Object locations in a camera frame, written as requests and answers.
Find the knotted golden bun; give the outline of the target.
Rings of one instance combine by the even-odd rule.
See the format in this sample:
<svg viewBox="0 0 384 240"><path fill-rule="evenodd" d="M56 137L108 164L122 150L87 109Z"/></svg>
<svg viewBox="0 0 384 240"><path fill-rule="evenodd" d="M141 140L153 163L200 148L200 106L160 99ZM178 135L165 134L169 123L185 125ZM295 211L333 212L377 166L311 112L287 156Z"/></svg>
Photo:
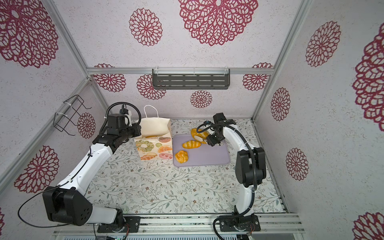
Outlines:
<svg viewBox="0 0 384 240"><path fill-rule="evenodd" d="M175 154L175 158L178 163L184 164L189 160L188 153L186 151L179 151Z"/></svg>

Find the printed white paper bag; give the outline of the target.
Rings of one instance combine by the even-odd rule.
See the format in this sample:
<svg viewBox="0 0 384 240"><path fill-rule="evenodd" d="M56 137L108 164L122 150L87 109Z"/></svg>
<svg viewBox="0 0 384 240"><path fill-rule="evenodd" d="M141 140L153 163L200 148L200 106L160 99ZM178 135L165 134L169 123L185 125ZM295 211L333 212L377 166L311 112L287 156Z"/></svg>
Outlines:
<svg viewBox="0 0 384 240"><path fill-rule="evenodd" d="M171 120L161 118L156 112L155 117L149 117L146 108L156 109L151 105L144 106L145 116L140 127L141 135L135 138L136 149L142 161L172 160L173 140Z"/></svg>

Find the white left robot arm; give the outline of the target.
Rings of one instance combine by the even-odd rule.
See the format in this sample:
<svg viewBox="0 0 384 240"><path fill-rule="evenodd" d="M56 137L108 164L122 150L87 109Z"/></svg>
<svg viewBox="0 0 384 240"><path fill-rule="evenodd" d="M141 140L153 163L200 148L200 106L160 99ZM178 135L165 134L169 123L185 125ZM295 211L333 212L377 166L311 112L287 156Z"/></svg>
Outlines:
<svg viewBox="0 0 384 240"><path fill-rule="evenodd" d="M126 227L122 210L96 207L85 194L96 173L117 148L140 135L141 126L138 123L99 134L73 171L56 187L44 190L42 195L48 219L75 226L102 224L109 232L121 232Z"/></svg>

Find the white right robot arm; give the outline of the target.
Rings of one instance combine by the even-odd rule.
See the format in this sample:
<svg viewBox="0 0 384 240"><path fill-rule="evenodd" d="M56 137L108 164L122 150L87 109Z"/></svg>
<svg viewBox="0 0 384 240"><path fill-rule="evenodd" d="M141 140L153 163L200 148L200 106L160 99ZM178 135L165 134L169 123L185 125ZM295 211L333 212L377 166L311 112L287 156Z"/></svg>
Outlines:
<svg viewBox="0 0 384 240"><path fill-rule="evenodd" d="M219 216L213 221L214 233L219 239L223 239L219 234L217 224L220 224L221 232L250 231L252 233L260 231L259 219L251 210L258 186L267 176L264 149L250 144L235 125L213 124L202 131L210 133L207 136L210 146L213 147L225 140L238 151L235 175L239 184L243 186L243 193L235 205L234 212L231 215Z"/></svg>

